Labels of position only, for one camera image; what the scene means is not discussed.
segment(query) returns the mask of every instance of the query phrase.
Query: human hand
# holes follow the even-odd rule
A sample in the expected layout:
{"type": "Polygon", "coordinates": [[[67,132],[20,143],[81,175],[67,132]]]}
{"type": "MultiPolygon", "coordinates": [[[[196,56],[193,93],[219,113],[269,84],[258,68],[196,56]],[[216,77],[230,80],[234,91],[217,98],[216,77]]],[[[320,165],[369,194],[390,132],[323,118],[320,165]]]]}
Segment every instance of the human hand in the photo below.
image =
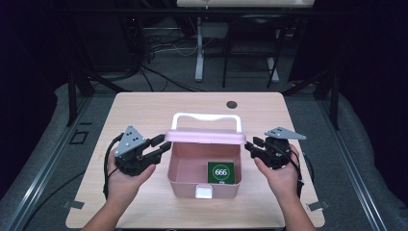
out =
{"type": "MultiPolygon", "coordinates": [[[[293,145],[290,144],[290,148],[297,156],[299,155],[293,145]]],[[[291,158],[299,166],[299,162],[294,154],[291,155],[291,158]]],[[[291,163],[282,168],[271,169],[259,158],[255,158],[254,162],[257,168],[266,176],[270,189],[278,201],[293,198],[293,196],[297,197],[297,171],[291,163]]]]}
{"type": "Polygon", "coordinates": [[[113,203],[125,210],[138,194],[140,186],[153,174],[156,166],[149,166],[138,176],[126,175],[116,168],[115,155],[112,151],[108,161],[108,174],[115,172],[109,177],[107,203],[113,203]]]}

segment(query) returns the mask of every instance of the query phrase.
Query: wooden table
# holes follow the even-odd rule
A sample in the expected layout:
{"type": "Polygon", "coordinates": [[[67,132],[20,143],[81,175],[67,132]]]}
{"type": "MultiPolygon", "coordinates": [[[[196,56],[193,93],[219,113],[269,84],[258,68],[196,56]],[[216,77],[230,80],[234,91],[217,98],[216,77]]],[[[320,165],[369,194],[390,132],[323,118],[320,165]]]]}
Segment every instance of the wooden table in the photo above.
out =
{"type": "MultiPolygon", "coordinates": [[[[282,94],[275,92],[125,92],[116,96],[98,143],[89,161],[87,172],[76,201],[84,202],[81,210],[72,208],[66,220],[69,228],[81,228],[105,202],[103,163],[112,139],[132,124],[145,138],[164,134],[171,127],[176,113],[232,114],[242,119],[246,139],[264,138],[266,130],[282,126],[294,131],[282,94]],[[229,109],[228,101],[238,107],[229,109]]],[[[186,121],[201,127],[200,121],[186,121]]],[[[233,120],[217,121],[215,127],[235,128],[233,120]]],[[[298,141],[290,140],[301,152],[298,141]]],[[[242,181],[233,199],[196,199],[176,197],[167,178],[171,150],[162,157],[152,177],[120,219],[118,228],[270,228],[285,225],[278,203],[264,175],[256,168],[250,154],[242,146],[242,181]]],[[[303,157],[302,174],[305,185],[301,201],[318,201],[303,157]]],[[[324,224],[322,211],[310,212],[316,227],[324,224]]]]}

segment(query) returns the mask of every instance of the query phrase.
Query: green square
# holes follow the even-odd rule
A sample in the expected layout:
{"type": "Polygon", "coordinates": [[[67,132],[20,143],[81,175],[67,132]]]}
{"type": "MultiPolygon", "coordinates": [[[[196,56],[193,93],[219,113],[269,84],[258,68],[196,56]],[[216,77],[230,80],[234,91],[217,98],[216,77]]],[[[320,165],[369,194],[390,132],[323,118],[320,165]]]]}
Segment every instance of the green square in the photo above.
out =
{"type": "Polygon", "coordinates": [[[209,162],[208,183],[235,184],[235,170],[232,162],[209,162]]]}

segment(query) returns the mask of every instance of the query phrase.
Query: round hole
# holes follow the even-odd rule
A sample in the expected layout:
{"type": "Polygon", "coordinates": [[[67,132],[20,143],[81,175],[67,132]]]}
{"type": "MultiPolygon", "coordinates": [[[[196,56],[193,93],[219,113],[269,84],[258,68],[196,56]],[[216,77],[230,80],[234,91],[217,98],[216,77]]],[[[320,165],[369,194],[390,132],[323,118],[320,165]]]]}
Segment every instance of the round hole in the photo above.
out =
{"type": "Polygon", "coordinates": [[[238,107],[238,104],[237,104],[237,102],[235,102],[235,101],[228,101],[228,102],[227,102],[227,107],[228,107],[229,109],[235,109],[235,108],[238,107]]]}

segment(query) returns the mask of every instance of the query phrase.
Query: pink basket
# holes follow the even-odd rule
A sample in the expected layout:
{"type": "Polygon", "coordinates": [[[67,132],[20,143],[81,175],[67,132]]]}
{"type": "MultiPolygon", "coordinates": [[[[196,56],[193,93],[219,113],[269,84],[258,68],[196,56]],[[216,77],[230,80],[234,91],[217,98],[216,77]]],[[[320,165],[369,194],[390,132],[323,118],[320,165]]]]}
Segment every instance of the pink basket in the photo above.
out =
{"type": "Polygon", "coordinates": [[[174,115],[166,141],[172,141],[168,180],[176,196],[195,198],[233,198],[242,180],[241,144],[246,143],[241,119],[237,115],[174,115]],[[237,129],[177,128],[180,116],[202,121],[233,118],[237,129]],[[235,184],[208,183],[209,162],[234,163],[235,184]]]}

